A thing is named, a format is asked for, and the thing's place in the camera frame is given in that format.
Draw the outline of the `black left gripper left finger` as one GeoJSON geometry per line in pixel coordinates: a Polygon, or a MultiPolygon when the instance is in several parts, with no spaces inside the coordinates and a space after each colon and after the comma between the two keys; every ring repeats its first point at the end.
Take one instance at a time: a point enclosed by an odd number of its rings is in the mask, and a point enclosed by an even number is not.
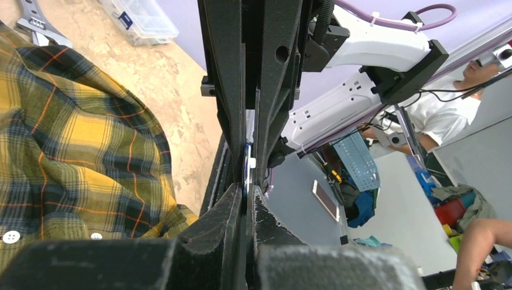
{"type": "Polygon", "coordinates": [[[53,240],[26,246],[2,289],[235,289],[243,278],[242,185],[174,238],[53,240]]]}

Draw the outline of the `yellow black plaid shirt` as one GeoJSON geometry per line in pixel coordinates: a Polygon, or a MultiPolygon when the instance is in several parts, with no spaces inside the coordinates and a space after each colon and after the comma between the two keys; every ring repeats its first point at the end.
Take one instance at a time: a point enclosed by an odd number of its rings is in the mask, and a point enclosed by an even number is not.
{"type": "Polygon", "coordinates": [[[1,25],[1,269],[40,240],[174,237],[174,198],[150,109],[72,48],[1,25]]]}

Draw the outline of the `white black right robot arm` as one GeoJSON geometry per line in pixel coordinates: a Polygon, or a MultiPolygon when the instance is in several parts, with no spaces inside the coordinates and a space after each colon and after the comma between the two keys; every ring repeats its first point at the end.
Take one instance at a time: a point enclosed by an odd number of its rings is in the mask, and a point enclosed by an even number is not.
{"type": "Polygon", "coordinates": [[[199,1],[233,181],[261,185],[278,156],[306,155],[415,94],[448,53],[418,13],[387,20],[343,1],[199,1]]]}

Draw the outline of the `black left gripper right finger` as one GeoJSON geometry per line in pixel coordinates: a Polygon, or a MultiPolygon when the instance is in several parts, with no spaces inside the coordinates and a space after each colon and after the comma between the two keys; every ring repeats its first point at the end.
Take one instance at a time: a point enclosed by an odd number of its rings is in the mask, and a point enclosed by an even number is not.
{"type": "Polygon", "coordinates": [[[268,209],[259,186],[248,193],[249,289],[424,289],[416,266],[391,247],[311,246],[268,209]]]}

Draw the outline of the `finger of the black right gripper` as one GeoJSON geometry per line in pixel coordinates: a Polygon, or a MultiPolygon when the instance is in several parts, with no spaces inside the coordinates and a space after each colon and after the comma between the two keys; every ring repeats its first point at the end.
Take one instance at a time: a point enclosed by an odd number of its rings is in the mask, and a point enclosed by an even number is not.
{"type": "Polygon", "coordinates": [[[199,1],[208,80],[217,118],[232,155],[235,182],[242,181],[245,148],[245,84],[242,73],[242,2],[199,1]]]}
{"type": "Polygon", "coordinates": [[[265,1],[261,50],[261,74],[256,96],[254,184],[262,186],[268,159],[287,122],[281,111],[293,95],[296,37],[302,1],[265,1]]]}

